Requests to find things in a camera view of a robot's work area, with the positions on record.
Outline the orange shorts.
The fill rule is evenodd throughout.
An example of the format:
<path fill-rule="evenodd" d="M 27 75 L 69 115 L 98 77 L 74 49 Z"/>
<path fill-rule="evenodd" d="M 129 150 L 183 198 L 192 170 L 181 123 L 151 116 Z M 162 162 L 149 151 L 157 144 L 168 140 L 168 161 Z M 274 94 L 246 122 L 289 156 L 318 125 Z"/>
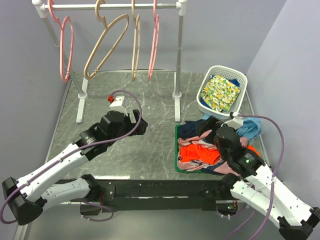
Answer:
<path fill-rule="evenodd" d="M 204 147 L 199 144 L 190 144 L 180 149 L 179 160 L 182 163 L 202 161 L 209 165 L 216 165 L 222 160 L 222 157 L 215 146 Z"/>

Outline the pink patterned garment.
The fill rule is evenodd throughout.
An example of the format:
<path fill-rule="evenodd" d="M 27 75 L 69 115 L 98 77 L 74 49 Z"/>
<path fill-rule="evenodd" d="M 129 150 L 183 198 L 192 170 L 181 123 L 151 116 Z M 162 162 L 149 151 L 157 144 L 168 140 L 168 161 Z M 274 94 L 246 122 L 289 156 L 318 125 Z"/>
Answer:
<path fill-rule="evenodd" d="M 177 164 L 179 169 L 186 170 L 188 172 L 201 170 L 205 174 L 212 174 L 212 175 L 227 175 L 227 174 L 234 174 L 236 176 L 239 175 L 234 170 L 232 170 L 231 167 L 229 167 L 229 165 L 227 164 L 227 162 L 224 161 L 222 158 L 221 158 L 221 161 L 219 161 L 215 165 L 204 163 L 201 160 L 196 160 L 191 162 L 181 162 L 179 158 L 180 158 L 180 150 L 182 147 L 187 147 L 191 144 L 194 144 L 194 145 L 201 145 L 202 147 L 208 148 L 215 145 L 203 141 L 203 139 L 198 136 L 187 138 L 187 139 L 178 138 L 177 141 L 178 141 L 178 149 L 179 149 Z"/>

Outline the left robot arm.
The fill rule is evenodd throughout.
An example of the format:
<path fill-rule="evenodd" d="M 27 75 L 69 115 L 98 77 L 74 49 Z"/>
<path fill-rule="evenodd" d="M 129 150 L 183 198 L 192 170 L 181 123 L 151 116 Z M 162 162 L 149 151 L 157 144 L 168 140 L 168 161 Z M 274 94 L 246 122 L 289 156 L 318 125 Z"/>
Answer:
<path fill-rule="evenodd" d="M 139 110 L 133 110 L 136 123 L 129 114 L 115 110 L 82 131 L 61 153 L 30 174 L 2 182 L 4 206 L 14 215 L 14 223 L 23 226 L 33 222 L 45 210 L 70 200 L 90 203 L 99 199 L 102 188 L 91 175 L 85 174 L 69 183 L 56 184 L 71 170 L 107 151 L 114 142 L 125 137 L 144 135 L 148 123 Z"/>

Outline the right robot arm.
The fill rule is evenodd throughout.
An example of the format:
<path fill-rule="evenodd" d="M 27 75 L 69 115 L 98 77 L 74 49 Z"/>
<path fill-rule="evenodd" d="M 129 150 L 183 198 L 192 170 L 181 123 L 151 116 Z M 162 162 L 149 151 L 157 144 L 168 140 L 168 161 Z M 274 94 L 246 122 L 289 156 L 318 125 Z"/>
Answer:
<path fill-rule="evenodd" d="M 306 240 L 320 222 L 320 209 L 300 200 L 257 153 L 242 146 L 236 130 L 243 122 L 243 115 L 225 123 L 210 117 L 196 126 L 198 135 L 210 131 L 206 141 L 217 147 L 222 160 L 235 172 L 220 180 L 220 196 L 241 200 L 260 212 L 284 239 Z"/>

